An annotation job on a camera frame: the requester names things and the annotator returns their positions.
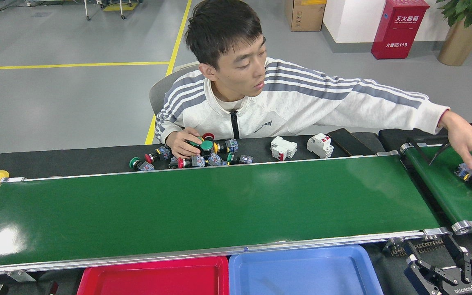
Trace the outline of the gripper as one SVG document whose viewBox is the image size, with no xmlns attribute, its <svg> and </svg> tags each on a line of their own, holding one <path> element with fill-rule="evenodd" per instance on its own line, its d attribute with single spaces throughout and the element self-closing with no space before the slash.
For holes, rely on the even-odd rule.
<svg viewBox="0 0 472 295">
<path fill-rule="evenodd" d="M 451 240 L 451 257 L 460 279 L 411 254 L 404 274 L 420 295 L 472 295 L 472 254 Z"/>
</svg>

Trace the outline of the person's left hand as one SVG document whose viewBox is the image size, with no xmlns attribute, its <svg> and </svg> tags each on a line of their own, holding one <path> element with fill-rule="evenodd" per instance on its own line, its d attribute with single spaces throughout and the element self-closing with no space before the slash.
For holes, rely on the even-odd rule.
<svg viewBox="0 0 472 295">
<path fill-rule="evenodd" d="M 469 169 L 472 169 L 472 126 L 460 115 L 446 110 L 438 126 L 447 129 L 448 140 Z"/>
</svg>

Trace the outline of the person's right hand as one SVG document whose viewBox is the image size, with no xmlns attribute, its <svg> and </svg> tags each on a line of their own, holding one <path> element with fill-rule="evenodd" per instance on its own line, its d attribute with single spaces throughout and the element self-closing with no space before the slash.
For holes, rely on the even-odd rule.
<svg viewBox="0 0 472 295">
<path fill-rule="evenodd" d="M 172 132 L 166 138 L 165 144 L 170 147 L 175 157 L 189 159 L 193 156 L 199 156 L 201 151 L 191 145 L 189 142 L 195 142 L 200 145 L 202 140 L 199 138 L 199 132 L 191 127 L 186 127 L 182 131 Z"/>
</svg>

